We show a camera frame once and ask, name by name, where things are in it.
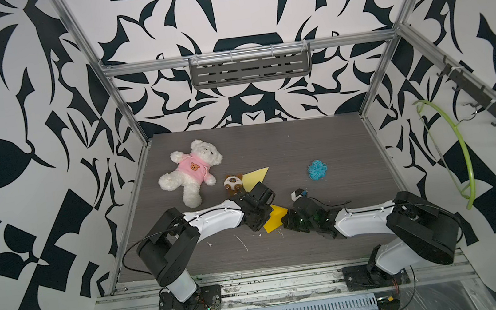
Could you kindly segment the dark yellow square paper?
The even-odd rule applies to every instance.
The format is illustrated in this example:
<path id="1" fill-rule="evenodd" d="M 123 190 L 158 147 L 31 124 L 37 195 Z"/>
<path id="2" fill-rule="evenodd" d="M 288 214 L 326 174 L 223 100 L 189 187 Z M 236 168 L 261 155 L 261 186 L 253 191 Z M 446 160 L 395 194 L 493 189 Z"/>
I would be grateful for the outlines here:
<path id="1" fill-rule="evenodd" d="M 271 233 L 281 227 L 283 225 L 282 218 L 288 213 L 288 209 L 284 207 L 272 205 L 271 208 L 270 218 L 264 224 L 264 229 L 267 233 Z"/>

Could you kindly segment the light yellow square paper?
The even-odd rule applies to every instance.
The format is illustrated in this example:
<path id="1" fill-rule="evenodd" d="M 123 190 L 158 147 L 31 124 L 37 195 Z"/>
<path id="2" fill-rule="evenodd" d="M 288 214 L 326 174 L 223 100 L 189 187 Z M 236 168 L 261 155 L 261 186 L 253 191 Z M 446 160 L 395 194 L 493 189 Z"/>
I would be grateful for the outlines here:
<path id="1" fill-rule="evenodd" d="M 258 169 L 251 173 L 244 174 L 242 177 L 242 185 L 246 192 L 252 191 L 257 183 L 263 182 L 268 172 L 268 168 Z"/>

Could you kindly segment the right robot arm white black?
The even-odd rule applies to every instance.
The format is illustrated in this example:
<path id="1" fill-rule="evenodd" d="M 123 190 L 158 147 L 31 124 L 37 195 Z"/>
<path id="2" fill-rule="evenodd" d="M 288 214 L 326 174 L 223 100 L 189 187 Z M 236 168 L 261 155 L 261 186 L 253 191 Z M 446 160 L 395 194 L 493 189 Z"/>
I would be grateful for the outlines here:
<path id="1" fill-rule="evenodd" d="M 367 264 L 342 269 L 350 291 L 397 284 L 405 269 L 422 261 L 444 266 L 454 262 L 459 219 L 411 192 L 400 191 L 383 204 L 355 209 L 300 196 L 292 207 L 282 217 L 282 226 L 288 230 L 316 232 L 333 240 L 365 234 L 396 236 L 375 246 Z"/>

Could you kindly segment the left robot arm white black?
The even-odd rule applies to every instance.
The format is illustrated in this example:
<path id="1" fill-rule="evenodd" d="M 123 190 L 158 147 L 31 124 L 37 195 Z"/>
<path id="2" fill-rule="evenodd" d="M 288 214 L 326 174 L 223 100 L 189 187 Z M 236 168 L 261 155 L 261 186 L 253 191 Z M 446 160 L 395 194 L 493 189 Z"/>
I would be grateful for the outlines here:
<path id="1" fill-rule="evenodd" d="M 214 207 L 198 212 L 171 208 L 163 213 L 143 239 L 126 252 L 136 255 L 145 270 L 124 269 L 152 276 L 160 286 L 158 310 L 211 310 L 221 305 L 221 286 L 200 287 L 188 271 L 188 264 L 199 244 L 207 237 L 243 225 L 252 231 L 264 227 L 273 211 L 275 193 L 263 183 L 249 192 L 241 191 Z"/>

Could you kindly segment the small brown white plush toy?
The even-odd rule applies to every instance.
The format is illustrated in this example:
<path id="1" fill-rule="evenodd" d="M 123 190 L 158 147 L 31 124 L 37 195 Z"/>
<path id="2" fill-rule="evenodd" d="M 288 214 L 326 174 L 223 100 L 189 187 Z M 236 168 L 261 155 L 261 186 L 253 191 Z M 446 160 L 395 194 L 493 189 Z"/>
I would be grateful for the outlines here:
<path id="1" fill-rule="evenodd" d="M 245 192 L 243 174 L 229 175 L 223 182 L 223 187 L 227 191 L 228 197 L 233 197 L 241 192 Z"/>

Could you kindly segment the turquoise yarn ball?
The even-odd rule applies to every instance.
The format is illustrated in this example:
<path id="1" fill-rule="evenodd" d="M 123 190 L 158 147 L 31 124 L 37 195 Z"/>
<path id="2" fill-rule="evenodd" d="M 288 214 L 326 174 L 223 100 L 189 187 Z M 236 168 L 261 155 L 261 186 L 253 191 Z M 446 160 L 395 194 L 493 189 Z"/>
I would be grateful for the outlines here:
<path id="1" fill-rule="evenodd" d="M 319 181 L 325 178 L 328 166 L 321 160 L 315 160 L 308 166 L 307 173 L 312 181 Z"/>

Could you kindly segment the white teddy bear pink shirt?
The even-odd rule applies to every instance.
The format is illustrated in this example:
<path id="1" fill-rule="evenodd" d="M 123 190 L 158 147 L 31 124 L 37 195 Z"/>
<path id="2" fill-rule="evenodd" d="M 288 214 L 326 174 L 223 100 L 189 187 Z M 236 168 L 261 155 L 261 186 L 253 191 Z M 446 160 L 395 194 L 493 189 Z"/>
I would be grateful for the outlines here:
<path id="1" fill-rule="evenodd" d="M 223 155 L 212 143 L 200 139 L 194 140 L 190 149 L 190 153 L 171 153 L 170 159 L 177 164 L 177 168 L 162 175 L 158 182 L 164 191 L 173 192 L 183 188 L 182 201 L 192 209 L 202 204 L 202 185 L 214 186 L 217 183 L 211 169 L 222 163 Z"/>

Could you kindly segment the grey slotted wall shelf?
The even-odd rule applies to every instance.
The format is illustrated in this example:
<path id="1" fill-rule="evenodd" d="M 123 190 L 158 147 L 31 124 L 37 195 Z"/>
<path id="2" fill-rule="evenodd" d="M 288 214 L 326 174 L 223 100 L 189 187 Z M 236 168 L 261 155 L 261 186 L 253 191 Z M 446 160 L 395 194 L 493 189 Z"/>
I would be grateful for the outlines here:
<path id="1" fill-rule="evenodd" d="M 312 70 L 311 48 L 303 42 L 194 56 L 189 62 L 191 83 L 197 90 L 302 77 Z"/>

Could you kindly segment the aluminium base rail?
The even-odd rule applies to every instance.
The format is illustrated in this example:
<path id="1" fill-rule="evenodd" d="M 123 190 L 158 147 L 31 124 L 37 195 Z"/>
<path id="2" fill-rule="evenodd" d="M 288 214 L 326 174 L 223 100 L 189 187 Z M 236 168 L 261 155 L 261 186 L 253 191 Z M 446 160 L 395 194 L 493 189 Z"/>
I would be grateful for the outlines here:
<path id="1" fill-rule="evenodd" d="M 477 272 L 461 250 L 452 265 L 420 262 L 413 265 L 416 284 L 462 281 L 477 278 Z M 364 265 L 367 258 L 335 260 L 254 271 L 224 272 L 196 276 L 200 287 L 219 285 L 221 307 L 234 310 L 316 300 L 348 292 L 342 268 Z M 111 296 L 97 299 L 94 310 L 158 310 L 160 287 L 153 281 L 123 283 Z"/>

